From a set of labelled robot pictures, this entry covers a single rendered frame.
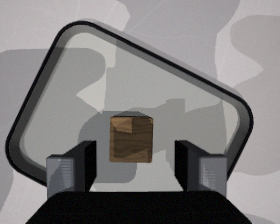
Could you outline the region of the brown wooden block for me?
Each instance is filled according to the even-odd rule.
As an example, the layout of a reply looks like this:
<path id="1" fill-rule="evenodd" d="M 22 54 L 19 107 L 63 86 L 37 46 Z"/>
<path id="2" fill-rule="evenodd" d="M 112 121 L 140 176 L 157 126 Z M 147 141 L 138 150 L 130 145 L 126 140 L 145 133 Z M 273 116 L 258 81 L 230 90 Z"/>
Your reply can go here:
<path id="1" fill-rule="evenodd" d="M 112 116 L 110 118 L 110 162 L 151 163 L 153 118 Z"/>

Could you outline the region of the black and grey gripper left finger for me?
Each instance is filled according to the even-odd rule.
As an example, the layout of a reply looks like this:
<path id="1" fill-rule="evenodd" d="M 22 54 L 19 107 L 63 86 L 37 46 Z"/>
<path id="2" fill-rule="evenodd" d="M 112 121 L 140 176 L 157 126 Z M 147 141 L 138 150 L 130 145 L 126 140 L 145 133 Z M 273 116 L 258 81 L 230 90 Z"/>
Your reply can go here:
<path id="1" fill-rule="evenodd" d="M 63 155 L 46 158 L 47 199 L 65 191 L 89 191 L 97 177 L 97 141 L 84 140 Z"/>

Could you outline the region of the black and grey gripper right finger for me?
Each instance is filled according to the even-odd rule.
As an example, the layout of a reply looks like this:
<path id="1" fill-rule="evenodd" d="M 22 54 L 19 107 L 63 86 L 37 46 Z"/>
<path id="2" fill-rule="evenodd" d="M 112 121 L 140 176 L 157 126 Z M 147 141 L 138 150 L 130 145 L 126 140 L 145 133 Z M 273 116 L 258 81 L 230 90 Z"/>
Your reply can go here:
<path id="1" fill-rule="evenodd" d="M 174 176 L 184 191 L 215 191 L 227 198 L 227 161 L 187 140 L 175 140 Z"/>

